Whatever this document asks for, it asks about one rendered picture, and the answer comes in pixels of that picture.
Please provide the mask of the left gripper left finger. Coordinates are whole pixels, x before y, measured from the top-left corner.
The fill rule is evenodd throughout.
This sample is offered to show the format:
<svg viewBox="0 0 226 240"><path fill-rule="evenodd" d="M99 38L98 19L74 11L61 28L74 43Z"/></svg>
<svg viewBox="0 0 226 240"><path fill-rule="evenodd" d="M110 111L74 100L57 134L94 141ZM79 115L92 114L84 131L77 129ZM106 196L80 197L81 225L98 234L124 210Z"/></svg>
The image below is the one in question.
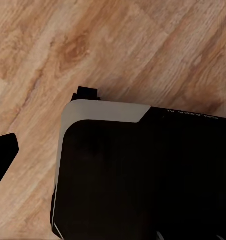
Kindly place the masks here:
<svg viewBox="0 0 226 240"><path fill-rule="evenodd" d="M18 152L19 145L14 133L0 136L0 182Z"/></svg>

